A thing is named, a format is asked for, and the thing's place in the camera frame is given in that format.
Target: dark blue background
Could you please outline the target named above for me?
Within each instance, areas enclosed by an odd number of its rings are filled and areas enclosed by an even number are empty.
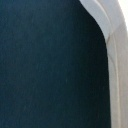
[[[104,37],[79,0],[0,0],[0,128],[110,128]]]

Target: dark teal surface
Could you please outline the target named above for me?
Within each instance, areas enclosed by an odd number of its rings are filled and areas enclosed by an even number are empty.
[[[0,0],[0,128],[110,128],[105,41],[79,0]]]

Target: dark fabric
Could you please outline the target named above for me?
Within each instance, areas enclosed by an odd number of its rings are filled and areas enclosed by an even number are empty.
[[[79,0],[0,0],[0,128],[110,128],[108,81]]]

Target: curved white border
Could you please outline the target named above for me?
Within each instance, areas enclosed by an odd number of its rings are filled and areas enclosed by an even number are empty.
[[[106,40],[112,128],[128,128],[128,1],[80,1]]]

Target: textured fabric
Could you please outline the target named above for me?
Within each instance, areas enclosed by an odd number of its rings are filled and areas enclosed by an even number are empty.
[[[110,128],[108,81],[79,0],[0,0],[0,128]]]

